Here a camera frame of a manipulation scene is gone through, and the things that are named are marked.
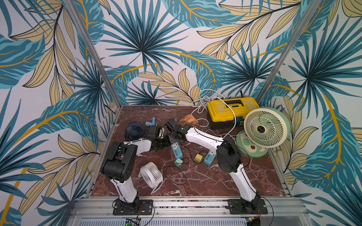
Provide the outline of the green USB charger plug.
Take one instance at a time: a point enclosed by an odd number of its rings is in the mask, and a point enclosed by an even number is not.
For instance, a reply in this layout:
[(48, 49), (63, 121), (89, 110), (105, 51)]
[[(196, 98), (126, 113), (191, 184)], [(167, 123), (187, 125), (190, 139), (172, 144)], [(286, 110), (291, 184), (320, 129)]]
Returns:
[(180, 159), (180, 158), (177, 158), (177, 159), (174, 161), (174, 165), (175, 165), (177, 168), (181, 167), (182, 164), (183, 164), (183, 160)]

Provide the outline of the yellow USB charger plug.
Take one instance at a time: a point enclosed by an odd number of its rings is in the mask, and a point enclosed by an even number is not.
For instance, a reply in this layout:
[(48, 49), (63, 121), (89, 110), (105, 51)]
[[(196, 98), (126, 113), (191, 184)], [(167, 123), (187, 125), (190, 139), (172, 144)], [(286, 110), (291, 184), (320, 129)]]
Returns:
[(195, 158), (194, 158), (194, 163), (196, 164), (200, 164), (203, 160), (203, 156), (200, 154), (196, 154)]

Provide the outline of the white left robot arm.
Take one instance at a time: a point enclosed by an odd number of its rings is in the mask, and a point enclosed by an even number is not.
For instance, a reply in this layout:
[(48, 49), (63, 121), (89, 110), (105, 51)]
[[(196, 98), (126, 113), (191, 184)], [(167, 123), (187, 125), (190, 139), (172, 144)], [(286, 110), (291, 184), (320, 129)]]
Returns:
[(115, 186), (119, 198), (115, 208), (128, 212), (137, 210), (139, 195), (132, 182), (132, 172), (136, 156), (141, 153), (161, 150), (170, 145), (164, 134), (165, 129), (160, 126), (151, 126), (150, 131), (134, 141), (114, 141), (108, 148), (102, 162), (100, 172)]

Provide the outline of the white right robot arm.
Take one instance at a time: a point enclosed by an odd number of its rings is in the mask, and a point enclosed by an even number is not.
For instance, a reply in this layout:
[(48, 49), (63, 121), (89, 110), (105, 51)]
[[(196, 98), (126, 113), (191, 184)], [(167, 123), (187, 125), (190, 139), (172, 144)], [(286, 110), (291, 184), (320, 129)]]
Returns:
[(166, 127), (178, 142), (195, 143), (216, 152), (219, 167), (230, 174), (239, 190), (241, 204), (235, 206), (235, 209), (246, 213), (253, 213), (257, 210), (261, 196), (252, 186), (244, 170), (241, 153), (233, 138), (216, 137), (200, 131), (191, 124), (180, 125), (175, 119), (170, 119), (166, 123)]

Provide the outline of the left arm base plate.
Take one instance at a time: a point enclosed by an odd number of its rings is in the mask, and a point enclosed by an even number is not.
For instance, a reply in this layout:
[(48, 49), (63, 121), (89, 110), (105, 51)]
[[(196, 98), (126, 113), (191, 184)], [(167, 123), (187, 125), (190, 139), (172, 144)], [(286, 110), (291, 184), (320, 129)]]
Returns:
[(134, 202), (126, 203), (120, 199), (116, 199), (113, 203), (114, 216), (150, 216), (153, 213), (153, 200), (140, 200), (136, 198)]

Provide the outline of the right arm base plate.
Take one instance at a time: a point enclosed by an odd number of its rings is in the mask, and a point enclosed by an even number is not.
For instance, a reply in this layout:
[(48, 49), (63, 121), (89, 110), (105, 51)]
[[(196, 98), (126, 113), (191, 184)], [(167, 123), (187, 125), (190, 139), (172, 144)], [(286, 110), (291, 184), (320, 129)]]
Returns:
[(268, 210), (263, 199), (257, 202), (247, 202), (243, 199), (229, 199), (227, 200), (226, 209), (230, 211), (231, 215), (264, 215), (268, 214)]

